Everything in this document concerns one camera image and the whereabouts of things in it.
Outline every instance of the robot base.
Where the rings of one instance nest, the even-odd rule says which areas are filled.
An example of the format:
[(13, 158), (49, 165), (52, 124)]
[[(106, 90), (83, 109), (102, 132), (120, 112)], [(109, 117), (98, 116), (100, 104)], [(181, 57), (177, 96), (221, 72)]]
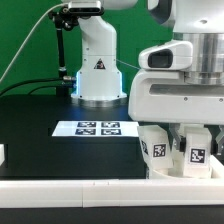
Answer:
[(78, 97), (74, 97), (72, 95), (72, 103), (77, 104), (79, 106), (84, 107), (115, 107), (123, 104), (127, 104), (128, 99), (126, 97), (122, 97), (114, 100), (85, 100)]

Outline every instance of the white robot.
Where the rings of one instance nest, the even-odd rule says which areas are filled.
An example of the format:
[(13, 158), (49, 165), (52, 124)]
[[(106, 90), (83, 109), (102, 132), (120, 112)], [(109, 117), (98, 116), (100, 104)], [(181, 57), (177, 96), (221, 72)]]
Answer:
[(76, 75), (72, 99), (91, 107), (107, 107), (126, 102), (122, 92), (122, 74), (116, 66), (116, 30), (101, 16), (88, 16), (102, 10), (121, 10), (138, 0), (62, 0), (71, 12), (86, 12), (78, 23), (82, 30), (82, 67)]
[[(224, 2), (148, 0), (148, 9), (173, 28), (173, 39), (140, 53), (129, 115), (169, 123), (174, 138), (170, 151), (165, 130), (139, 128), (149, 175), (210, 178), (211, 154), (221, 154), (224, 139)], [(220, 126), (220, 134), (204, 125)]]

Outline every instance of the logo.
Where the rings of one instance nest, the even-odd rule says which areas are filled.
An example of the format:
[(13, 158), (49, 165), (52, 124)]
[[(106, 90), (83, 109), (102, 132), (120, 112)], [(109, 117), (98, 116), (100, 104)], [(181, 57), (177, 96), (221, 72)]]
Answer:
[(99, 61), (95, 65), (94, 69), (106, 69), (101, 58), (99, 59)]

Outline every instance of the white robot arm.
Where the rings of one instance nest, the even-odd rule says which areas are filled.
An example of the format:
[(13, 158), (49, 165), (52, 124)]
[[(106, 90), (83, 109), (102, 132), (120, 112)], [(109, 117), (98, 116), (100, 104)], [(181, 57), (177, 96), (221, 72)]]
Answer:
[[(133, 7), (138, 0), (99, 0), (102, 7), (106, 10), (121, 10)], [(64, 3), (82, 3), (84, 7), (86, 3), (96, 4), (97, 1), (94, 0), (62, 0)]]
[(122, 74), (116, 66), (116, 30), (93, 12), (120, 10), (134, 6), (137, 0), (63, 0), (68, 10), (77, 15), (82, 30), (82, 68), (78, 71), (73, 102), (92, 107), (107, 107), (124, 103), (127, 95), (122, 92)]

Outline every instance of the black panel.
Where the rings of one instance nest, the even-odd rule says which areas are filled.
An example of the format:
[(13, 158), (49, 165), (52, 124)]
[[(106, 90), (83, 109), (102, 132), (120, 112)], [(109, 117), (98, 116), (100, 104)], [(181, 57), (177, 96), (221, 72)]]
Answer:
[(168, 49), (156, 51), (148, 57), (148, 66), (150, 68), (170, 68), (172, 63), (173, 53)]

